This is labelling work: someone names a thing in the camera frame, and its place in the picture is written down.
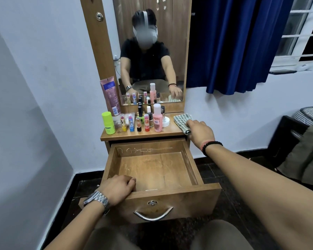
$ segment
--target window frame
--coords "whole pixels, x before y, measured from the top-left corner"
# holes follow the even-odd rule
[[[301,57],[313,56],[313,54],[302,54],[309,38],[313,37],[313,3],[309,10],[291,10],[290,14],[308,13],[304,25],[299,34],[283,35],[282,38],[298,37],[291,55],[275,56],[271,65],[271,71],[279,69],[295,70],[298,66],[313,63],[313,61],[300,61]]]

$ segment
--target person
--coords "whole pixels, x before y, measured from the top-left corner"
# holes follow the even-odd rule
[[[203,121],[189,120],[190,139],[201,148],[215,141],[210,127]],[[205,153],[229,178],[242,199],[256,214],[270,235],[284,250],[313,250],[313,191],[255,162],[229,151],[220,144],[206,146]],[[114,176],[98,190],[117,205],[130,194],[135,179]],[[93,228],[104,206],[92,201],[45,248],[45,250],[136,250],[124,236],[107,228]],[[195,236],[192,250],[252,250],[236,227],[222,220],[209,222]]]
[[[150,83],[154,82],[157,92],[169,91],[172,98],[181,99],[183,92],[176,85],[176,74],[169,51],[162,42],[157,41],[156,22],[151,9],[137,11],[133,15],[135,37],[127,39],[121,48],[122,83],[126,92],[142,94],[144,91],[149,92]]]

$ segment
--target open drawer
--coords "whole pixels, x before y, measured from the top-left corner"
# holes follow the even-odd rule
[[[111,224],[211,214],[219,183],[204,184],[184,138],[113,144],[102,182],[135,177],[136,189],[107,214]]]

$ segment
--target wooden tabletop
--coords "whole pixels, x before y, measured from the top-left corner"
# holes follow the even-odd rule
[[[175,124],[174,116],[181,115],[183,112],[176,113],[166,113],[165,116],[169,117],[170,124],[167,127],[162,128],[162,132],[156,132],[154,127],[150,129],[149,132],[145,131],[145,126],[142,125],[142,131],[138,132],[136,126],[134,127],[134,132],[130,132],[129,127],[127,131],[124,132],[122,128],[116,128],[116,132],[114,134],[107,134],[105,130],[101,135],[101,141],[109,141],[109,140],[125,140],[125,139],[139,139],[139,138],[154,138],[154,137],[164,137],[164,136],[181,136],[184,135],[181,129]]]

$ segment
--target pink bottle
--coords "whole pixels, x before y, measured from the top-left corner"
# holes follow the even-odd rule
[[[162,114],[161,114],[161,104],[156,103],[154,104],[154,130],[156,132],[162,131]]]
[[[150,83],[150,87],[151,87],[151,91],[150,91],[150,100],[151,103],[154,103],[154,99],[156,99],[157,95],[156,95],[156,90],[155,90],[155,83]]]

